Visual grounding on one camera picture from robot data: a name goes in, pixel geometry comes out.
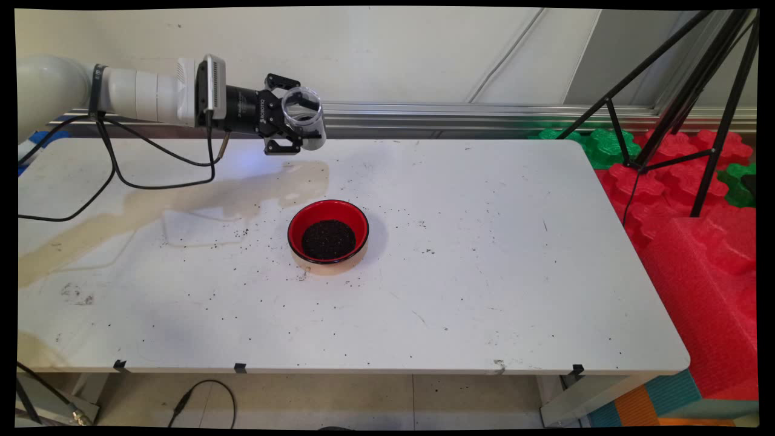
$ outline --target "tripod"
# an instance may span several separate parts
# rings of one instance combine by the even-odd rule
[[[618,94],[629,82],[636,78],[640,73],[647,69],[654,61],[668,51],[676,42],[689,33],[697,24],[699,24],[705,17],[711,14],[712,11],[700,11],[692,19],[690,19],[683,27],[681,27],[674,35],[668,38],[659,48],[657,48],[651,55],[649,55],[643,62],[638,65],[635,70],[627,74],[618,84],[616,84],[610,91],[606,92],[592,107],[589,108],[579,119],[570,125],[565,131],[563,131],[557,139],[565,139],[575,129],[577,129],[584,121],[590,116],[594,115],[603,105],[608,107],[608,113],[611,116],[611,123],[614,126],[616,137],[619,142],[619,146],[622,149],[622,157],[624,159],[624,166],[633,168],[638,172],[638,176],[645,174],[646,172],[666,167],[672,164],[678,164],[680,162],[690,161],[699,157],[710,156],[708,164],[705,166],[705,171],[702,175],[700,187],[697,191],[697,197],[694,199],[694,205],[692,206],[691,216],[700,216],[702,211],[702,205],[705,201],[705,196],[708,194],[708,188],[710,187],[715,172],[716,164],[721,156],[724,141],[727,133],[729,132],[729,125],[732,123],[732,117],[735,115],[735,109],[737,108],[742,94],[742,89],[746,84],[748,73],[751,70],[753,64],[753,58],[756,55],[756,48],[759,46],[759,10],[756,10],[756,15],[753,21],[743,29],[743,24],[750,16],[753,9],[734,9],[730,16],[727,18],[723,27],[718,31],[718,34],[711,42],[711,45],[705,51],[705,54],[700,59],[697,67],[691,72],[691,75],[686,80],[680,91],[676,94],[675,98],[664,111],[660,117],[659,122],[656,124],[651,137],[643,146],[643,149],[635,159],[631,160],[627,147],[625,146],[625,140],[622,136],[622,128],[619,126],[619,121],[616,116],[616,110],[612,101],[613,97]],[[729,52],[737,44],[738,41],[745,35],[748,28],[752,27],[751,34],[748,37],[748,43],[746,44],[746,50],[742,55],[740,66],[735,76],[735,81],[732,84],[732,90],[729,93],[729,98],[724,108],[721,122],[718,125],[718,132],[713,142],[713,147],[710,150],[699,151],[697,153],[689,154],[668,161],[660,162],[659,164],[648,165],[652,156],[656,152],[660,143],[668,131],[672,131],[673,134],[677,133],[684,121],[689,116],[694,104],[697,102],[700,94],[704,90],[708,82],[713,78],[713,75],[724,62]]]

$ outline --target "black tripod leg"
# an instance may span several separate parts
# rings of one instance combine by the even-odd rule
[[[711,154],[710,158],[708,159],[708,164],[705,166],[705,173],[702,175],[700,188],[697,191],[697,198],[694,199],[694,206],[691,208],[692,217],[700,216],[700,212],[702,211],[702,205],[705,203],[705,196],[708,194],[708,188],[711,186],[716,164],[718,163],[718,158],[722,154],[722,148],[724,147],[724,140],[726,140],[726,135],[729,131],[729,125],[732,124],[732,117],[735,115],[735,110],[737,109],[737,104],[740,101],[742,89],[746,86],[748,73],[751,71],[753,58],[756,56],[756,49],[758,47],[759,12],[757,11],[756,18],[753,22],[753,28],[751,29],[751,34],[748,37],[748,44],[746,44],[746,51],[742,55],[740,67],[738,67],[737,75],[735,76],[735,82],[732,85],[732,90],[729,92],[729,99],[727,99],[727,104],[724,108],[724,115],[722,116],[721,124],[718,125],[716,139],[713,141],[713,154]]]
[[[692,17],[689,21],[687,21],[686,24],[684,24],[683,27],[678,29],[677,32],[675,32],[670,38],[667,39],[664,43],[662,43],[661,46],[659,46],[656,50],[654,50],[654,53],[651,53],[646,59],[643,60],[643,62],[640,63],[637,67],[635,67],[634,70],[630,72],[630,74],[627,74],[625,78],[623,78],[619,83],[617,83],[613,88],[611,88],[610,91],[606,92],[595,104],[592,105],[582,116],[579,117],[576,121],[573,122],[567,129],[565,129],[564,132],[562,132],[557,139],[563,140],[568,135],[571,134],[575,129],[577,129],[581,124],[584,123],[587,119],[589,119],[590,116],[593,116],[595,112],[598,111],[603,105],[605,104],[605,99],[610,99],[614,95],[616,95],[619,91],[624,89],[625,86],[629,84],[629,82],[632,81],[632,79],[638,77],[639,74],[641,74],[645,69],[647,69],[651,64],[654,63],[657,59],[659,59],[660,56],[662,56],[666,51],[668,51],[675,43],[680,41],[681,38],[684,37],[687,33],[689,33],[697,24],[700,23],[706,16],[708,16],[712,11],[700,11],[697,12],[697,15]]]
[[[700,59],[697,67],[691,72],[676,98],[670,103],[670,106],[656,124],[643,150],[635,158],[635,163],[638,166],[643,167],[649,163],[662,142],[662,138],[675,125],[678,116],[684,113],[688,103],[694,97],[694,93],[703,84],[703,80],[707,78],[708,71],[715,71],[716,67],[723,61],[727,49],[734,42],[735,36],[739,33],[749,13],[750,9],[735,9],[732,11],[732,14],[727,18],[724,26],[718,31],[718,35],[716,35]]]
[[[683,111],[683,113],[678,118],[678,121],[673,125],[673,129],[670,131],[673,135],[677,134],[680,131],[680,128],[684,125],[686,122],[686,118],[689,116],[689,113],[691,112],[692,108],[694,108],[694,105],[697,103],[697,100],[700,98],[700,93],[702,93],[705,89],[705,86],[708,85],[708,82],[713,78],[713,76],[716,74],[716,71],[718,71],[719,67],[726,61],[726,58],[729,56],[729,54],[732,52],[732,50],[735,48],[737,43],[746,35],[746,32],[748,32],[748,29],[751,28],[751,25],[753,24],[754,20],[751,20],[751,22],[748,23],[745,29],[742,30],[742,32],[739,33],[737,38],[735,39],[735,42],[732,43],[731,46],[727,49],[727,51],[724,53],[724,57],[716,63],[715,68],[709,70],[705,76],[703,77],[701,83],[697,87],[694,93],[694,97],[691,99],[691,104],[687,106],[687,108]]]

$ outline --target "interlocking foam tile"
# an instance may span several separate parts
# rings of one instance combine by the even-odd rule
[[[632,231],[630,240],[635,251],[640,253],[670,218],[678,216],[681,214],[670,207],[664,198],[654,204],[638,203],[630,206],[626,228],[628,233]]]
[[[702,175],[704,174],[704,164],[701,162],[706,157],[695,159],[694,161],[683,162],[671,165],[665,168],[659,168],[649,171],[654,173],[654,177],[664,184],[665,199],[670,207],[675,209],[682,216],[688,216],[697,198],[697,191],[700,188]],[[705,196],[703,210],[713,208],[721,204],[726,204],[724,196],[729,191],[729,187],[713,178],[708,187],[708,193]]]
[[[635,159],[640,153],[640,147],[632,142],[632,133],[623,130],[622,136],[630,159]],[[619,140],[613,130],[596,129],[587,139],[584,151],[587,152],[587,158],[592,164],[592,168],[596,170],[608,169],[611,165],[621,164],[624,161],[622,148],[619,146]]]
[[[676,375],[661,375],[648,381],[645,386],[655,413],[661,417],[702,400],[700,390],[688,369]]]
[[[716,139],[716,132],[710,130],[700,130],[697,136],[692,137],[690,142],[698,151],[708,150],[713,147],[713,141]],[[740,135],[734,132],[727,133],[722,148],[722,155],[718,158],[716,170],[724,170],[729,164],[747,165],[748,160],[753,154],[753,149],[742,143]]]
[[[726,195],[727,203],[737,207],[756,207],[753,194],[740,181],[744,175],[755,175],[756,164],[744,167],[740,164],[729,164],[724,171],[718,172],[718,180],[729,187]]]
[[[592,427],[621,427],[622,420],[613,401],[589,414]]]
[[[700,425],[703,427],[734,427],[733,420],[691,420],[684,418],[659,418],[660,426]]]
[[[654,129],[646,132],[646,135],[641,137],[641,142],[638,142],[637,144],[643,148],[653,133]],[[689,136],[687,134],[683,132],[678,132],[675,135],[668,133],[662,138],[662,143],[658,146],[656,152],[651,157],[649,165],[659,164],[660,162],[669,161],[670,159],[675,159],[676,157],[683,157],[688,154],[697,152],[697,147],[690,142]]]
[[[659,425],[656,411],[644,385],[638,386],[614,401],[623,427]]]
[[[758,401],[756,210],[668,220],[641,261],[691,356],[703,399]]]
[[[596,171],[595,173],[601,177],[603,189],[621,221],[632,194],[632,187],[637,176],[636,171],[622,164],[613,164],[608,171]],[[654,171],[641,175],[635,196],[632,198],[632,206],[636,204],[653,205],[661,202],[664,189],[664,185],[656,180]]]
[[[528,139],[553,140],[553,139],[556,139],[562,132],[563,132],[562,130],[544,129],[544,130],[541,130],[541,133],[539,133],[537,137],[528,137]],[[579,144],[584,144],[585,142],[587,142],[587,137],[581,136],[578,132],[570,132],[570,135],[568,135],[568,137],[565,139],[574,140]]]

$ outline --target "white wall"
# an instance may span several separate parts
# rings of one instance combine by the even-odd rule
[[[178,57],[226,60],[229,85],[270,72],[328,101],[464,102],[536,8],[330,6],[16,9],[16,56],[56,54],[172,75]],[[548,9],[477,102],[560,104],[598,16]]]

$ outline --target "clear plastic cup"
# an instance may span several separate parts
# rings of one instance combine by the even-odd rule
[[[326,141],[323,104],[317,92],[300,86],[285,93],[281,103],[285,123],[302,136],[305,150],[317,150]]]

